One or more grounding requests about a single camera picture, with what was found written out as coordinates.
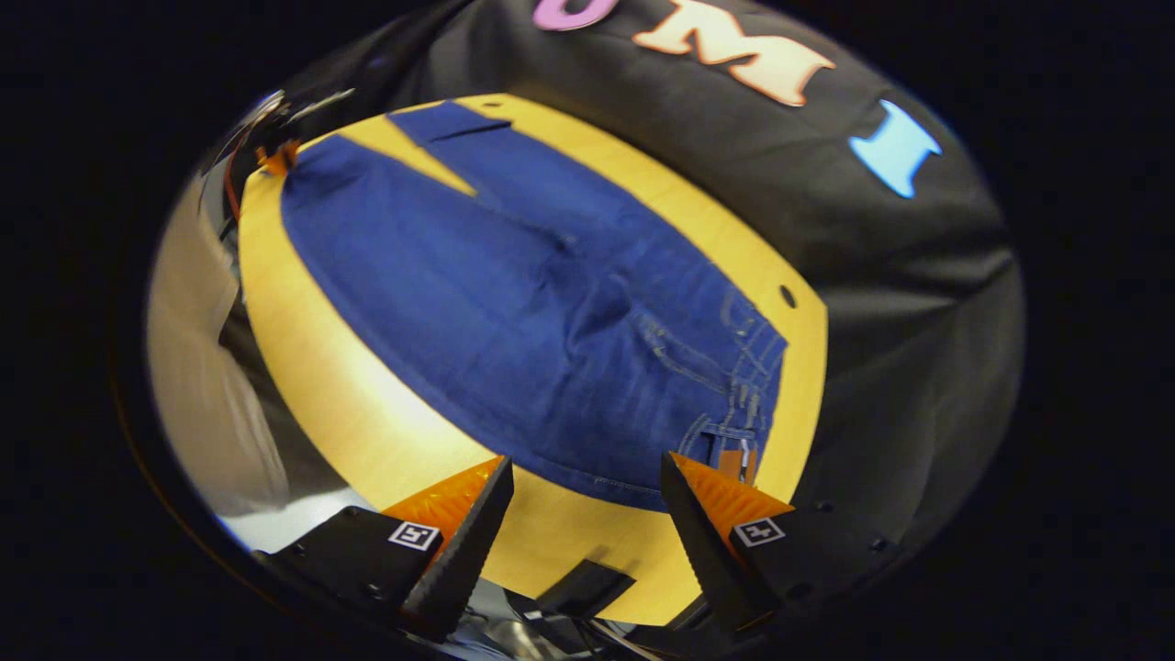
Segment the blue denim jeans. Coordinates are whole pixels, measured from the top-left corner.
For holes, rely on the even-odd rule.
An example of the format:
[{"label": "blue denim jeans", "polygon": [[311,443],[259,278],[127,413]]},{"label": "blue denim jeans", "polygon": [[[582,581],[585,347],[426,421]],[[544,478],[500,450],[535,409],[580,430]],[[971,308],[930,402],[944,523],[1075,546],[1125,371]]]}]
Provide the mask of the blue denim jeans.
[{"label": "blue denim jeans", "polygon": [[518,466],[619,505],[664,512],[665,451],[761,456],[787,343],[689,240],[508,121],[451,102],[388,120],[476,196],[335,135],[281,207],[405,385]]}]

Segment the screw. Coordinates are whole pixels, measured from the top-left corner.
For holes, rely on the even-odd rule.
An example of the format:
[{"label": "screw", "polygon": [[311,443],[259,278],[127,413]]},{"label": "screw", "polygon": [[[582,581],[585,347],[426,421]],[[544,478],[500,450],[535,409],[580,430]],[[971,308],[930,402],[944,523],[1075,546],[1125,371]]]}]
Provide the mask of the screw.
[{"label": "screw", "polygon": [[363,586],[363,592],[368,595],[369,599],[374,599],[375,601],[384,600],[383,588],[381,588],[375,584],[368,584]]}]

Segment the stitching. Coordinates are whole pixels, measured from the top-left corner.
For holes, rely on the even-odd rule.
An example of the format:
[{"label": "stitching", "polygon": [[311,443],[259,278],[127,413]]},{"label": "stitching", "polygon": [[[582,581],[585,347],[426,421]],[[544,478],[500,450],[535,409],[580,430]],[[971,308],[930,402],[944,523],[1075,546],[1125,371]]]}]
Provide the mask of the stitching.
[{"label": "stitching", "polygon": [[[673,337],[672,333],[669,332],[669,330],[665,329],[665,326],[663,326],[656,319],[649,317],[649,315],[640,313],[640,319],[633,318],[633,316],[630,315],[629,316],[629,323],[632,324],[636,328],[636,330],[640,335],[642,339],[644,339],[644,342],[649,346],[649,349],[652,350],[653,356],[657,357],[657,359],[662,363],[662,365],[664,365],[665,367],[667,367],[670,371],[676,372],[677,375],[680,375],[682,377],[685,377],[686,379],[690,379],[691,382],[697,382],[698,384],[701,384],[703,386],[706,386],[707,389],[713,390],[714,392],[717,392],[720,396],[726,394],[726,391],[721,386],[719,386],[719,385],[710,382],[709,379],[706,379],[705,377],[703,377],[700,375],[694,373],[693,371],[686,369],[684,365],[677,363],[676,360],[673,360],[669,356],[666,356],[665,355],[664,343],[658,342],[658,338],[666,338],[666,339],[671,340],[676,346],[685,349],[685,350],[692,352],[694,356],[697,356],[697,357],[699,357],[699,358],[701,358],[704,360],[710,362],[718,372],[720,372],[723,375],[726,375],[726,372],[723,371],[720,367],[718,367],[718,365],[714,364],[714,362],[711,360],[709,357],[706,357],[705,355],[698,353],[693,349],[691,349],[691,348],[686,346],[685,344],[680,343],[677,338]],[[656,333],[656,330],[660,330],[660,332],[663,332],[664,335]]]},{"label": "stitching", "polygon": [[764,375],[764,384],[763,384],[764,389],[766,389],[771,384],[771,380],[774,379],[776,376],[783,371],[784,359],[786,357],[787,357],[787,348],[784,346],[783,351],[779,352],[779,360],[773,362],[773,365],[771,366],[771,372]]},{"label": "stitching", "polygon": [[[772,370],[772,375],[771,375],[770,379],[776,379],[776,376],[778,375],[778,372],[783,370],[784,360],[786,360],[786,358],[787,358],[787,352],[785,350],[780,355],[780,357],[779,357],[779,364],[776,366],[774,370]],[[759,405],[759,417],[758,417],[759,418],[759,429],[763,430],[765,433],[767,432],[767,429],[768,429],[767,427],[767,414],[768,413],[774,413],[774,403],[771,403],[770,405],[767,405],[767,404],[764,404],[764,403],[760,402],[760,405]]]},{"label": "stitching", "polygon": [[730,425],[731,419],[734,418],[734,377],[731,377],[731,392],[726,396],[726,418],[723,418],[723,427]]},{"label": "stitching", "polygon": [[677,446],[677,453],[680,456],[686,456],[690,450],[693,448],[693,441],[698,439],[698,434],[701,431],[701,426],[710,420],[710,417],[703,413],[697,420],[690,425],[690,429],[685,431],[685,437],[682,438],[682,443]]},{"label": "stitching", "polygon": [[[760,382],[760,380],[763,382],[761,384],[759,384],[760,389],[766,389],[771,384],[771,380],[774,379],[776,375],[779,373],[784,352],[787,350],[787,340],[785,340],[784,337],[779,336],[778,333],[774,335],[774,337],[772,338],[771,344],[767,345],[768,349],[776,346],[776,340],[779,340],[783,344],[783,346],[780,348],[780,350],[778,352],[778,356],[779,356],[780,360],[779,362],[771,362],[771,370],[766,370],[766,367],[764,366],[764,370],[759,375],[756,376],[756,378],[754,378],[756,382]],[[766,364],[766,362],[771,358],[768,355],[774,355],[774,353],[776,353],[774,350],[772,350],[770,352],[765,351],[764,352],[764,358],[761,358],[760,360],[764,364]]]},{"label": "stitching", "polygon": [[746,336],[747,330],[751,329],[751,325],[754,324],[754,315],[747,313],[746,321],[743,323],[741,328],[734,324],[734,319],[731,318],[731,308],[734,304],[737,294],[738,291],[733,288],[726,290],[726,296],[723,298],[723,306],[719,309],[718,316],[721,318],[723,324],[726,325],[728,330],[731,330],[731,332],[733,332],[739,338],[743,338]]},{"label": "stitching", "polygon": [[758,418],[759,414],[759,391],[756,390],[754,394],[751,396],[751,406],[746,410],[746,426],[751,427],[753,420]]},{"label": "stitching", "polygon": [[562,471],[566,471],[568,473],[573,473],[576,475],[582,475],[584,478],[588,478],[588,479],[592,480],[592,483],[596,483],[596,484],[602,484],[603,483],[603,484],[612,485],[615,487],[620,487],[620,488],[625,488],[625,490],[632,490],[632,491],[637,491],[637,492],[642,492],[642,493],[647,493],[647,494],[659,494],[660,493],[660,490],[654,490],[654,488],[649,488],[649,487],[640,487],[640,486],[637,486],[637,485],[630,485],[627,483],[618,483],[616,480],[609,480],[607,478],[600,478],[598,475],[592,475],[591,473],[588,473],[588,472],[584,472],[584,471],[579,471],[578,468],[572,468],[570,466],[564,466],[563,464],[559,464],[558,461],[548,459],[548,458],[538,456],[538,454],[532,454],[531,459],[537,459],[538,461],[542,461],[544,464],[549,464],[549,465],[555,466],[555,467],[557,467],[557,468],[559,468]]},{"label": "stitching", "polygon": [[747,430],[737,430],[734,427],[727,427],[725,425],[705,425],[701,429],[701,431],[705,432],[706,434],[719,437],[723,439],[745,439],[748,441],[754,439],[754,432],[750,432]]},{"label": "stitching", "polygon": [[764,349],[763,353],[759,355],[759,363],[767,363],[767,355],[771,353],[771,350],[776,346],[776,343],[781,339],[783,338],[779,337],[779,333],[772,333],[771,342],[767,343],[767,348]]},{"label": "stitching", "polygon": [[750,362],[752,363],[752,365],[756,366],[756,367],[760,367],[760,366],[756,363],[754,356],[751,355],[751,350],[748,348],[753,346],[754,343],[756,343],[756,340],[759,339],[759,335],[763,333],[763,329],[766,325],[767,325],[766,321],[764,321],[763,323],[760,323],[759,326],[754,329],[754,336],[751,336],[751,338],[746,343],[740,344],[739,349],[738,349],[739,355],[746,356],[746,358],[750,359]]},{"label": "stitching", "polygon": [[747,360],[748,360],[748,362],[751,363],[751,365],[752,365],[752,366],[753,366],[753,367],[754,367],[756,370],[758,370],[758,371],[759,371],[760,373],[763,373],[763,375],[767,375],[767,369],[766,369],[766,367],[764,367],[764,366],[763,366],[763,365],[761,365],[761,364],[760,364],[760,363],[759,363],[758,360],[756,360],[756,358],[754,358],[753,356],[751,356],[751,350],[748,350],[748,349],[746,349],[746,348],[741,348],[741,349],[740,349],[739,351],[741,351],[741,352],[745,352],[745,353],[746,353],[746,359],[747,359]]}]

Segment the blue letter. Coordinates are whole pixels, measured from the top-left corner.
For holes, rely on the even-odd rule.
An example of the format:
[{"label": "blue letter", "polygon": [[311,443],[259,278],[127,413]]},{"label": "blue letter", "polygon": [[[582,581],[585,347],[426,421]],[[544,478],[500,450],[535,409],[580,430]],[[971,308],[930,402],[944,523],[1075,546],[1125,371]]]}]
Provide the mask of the blue letter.
[{"label": "blue letter", "polygon": [[870,139],[850,137],[848,146],[865,166],[902,197],[914,196],[914,174],[931,151],[942,147],[906,110],[882,100],[888,116]]}]

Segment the pink letter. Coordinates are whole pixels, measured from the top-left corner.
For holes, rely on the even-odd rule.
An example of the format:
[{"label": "pink letter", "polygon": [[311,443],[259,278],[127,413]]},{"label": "pink letter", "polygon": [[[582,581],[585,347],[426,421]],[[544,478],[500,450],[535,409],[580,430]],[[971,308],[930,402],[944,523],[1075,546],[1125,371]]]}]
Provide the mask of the pink letter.
[{"label": "pink letter", "polygon": [[535,7],[535,25],[542,29],[569,31],[588,27],[603,19],[616,6],[617,0],[591,0],[578,14],[563,11],[568,0],[539,0]]}]

